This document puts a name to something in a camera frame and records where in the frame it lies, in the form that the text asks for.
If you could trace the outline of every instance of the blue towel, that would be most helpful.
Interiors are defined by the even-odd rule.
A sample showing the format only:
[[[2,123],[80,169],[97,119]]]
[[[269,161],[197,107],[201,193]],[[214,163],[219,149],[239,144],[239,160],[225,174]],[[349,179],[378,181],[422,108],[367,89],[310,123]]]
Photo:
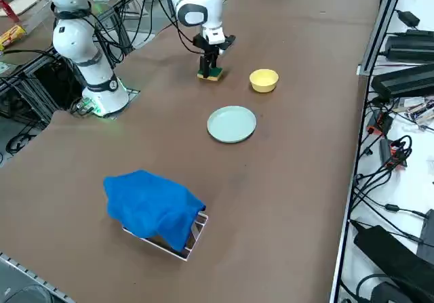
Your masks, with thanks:
[[[184,186],[146,171],[104,179],[107,212],[137,237],[161,236],[184,249],[191,225],[205,205]]]

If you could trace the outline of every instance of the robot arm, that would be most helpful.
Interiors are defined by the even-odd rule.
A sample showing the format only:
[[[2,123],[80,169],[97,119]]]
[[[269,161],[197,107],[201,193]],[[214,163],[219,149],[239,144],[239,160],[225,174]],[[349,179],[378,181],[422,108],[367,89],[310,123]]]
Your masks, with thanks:
[[[222,27],[223,0],[172,0],[176,17],[187,27],[202,26],[202,37],[210,45],[226,41]]]

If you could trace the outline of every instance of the plate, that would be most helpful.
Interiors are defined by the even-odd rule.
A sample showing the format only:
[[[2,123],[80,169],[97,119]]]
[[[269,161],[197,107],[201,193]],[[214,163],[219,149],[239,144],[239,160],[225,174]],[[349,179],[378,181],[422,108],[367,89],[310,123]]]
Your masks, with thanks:
[[[242,106],[226,106],[214,111],[208,119],[208,132],[220,142],[242,142],[256,128],[253,112]]]

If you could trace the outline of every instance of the brown table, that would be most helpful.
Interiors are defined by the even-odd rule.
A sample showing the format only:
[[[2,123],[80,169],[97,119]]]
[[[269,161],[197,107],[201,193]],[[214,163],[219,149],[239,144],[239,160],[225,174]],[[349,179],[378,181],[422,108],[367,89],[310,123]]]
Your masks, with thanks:
[[[228,0],[237,42],[220,83],[169,28],[117,69],[137,101],[116,121],[56,113],[0,170],[1,251],[77,302],[326,302],[358,108],[355,69],[378,0]],[[256,68],[280,74],[266,95]],[[209,114],[237,104],[258,127],[241,144],[213,141]],[[146,169],[186,185],[209,224],[188,262],[124,233],[102,180]]]

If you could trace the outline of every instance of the bowl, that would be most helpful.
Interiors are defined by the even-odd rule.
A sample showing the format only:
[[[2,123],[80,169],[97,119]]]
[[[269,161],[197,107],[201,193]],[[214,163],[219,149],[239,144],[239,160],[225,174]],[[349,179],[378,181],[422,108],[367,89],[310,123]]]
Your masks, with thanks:
[[[250,74],[250,83],[255,91],[268,93],[276,88],[279,75],[271,69],[258,69]]]

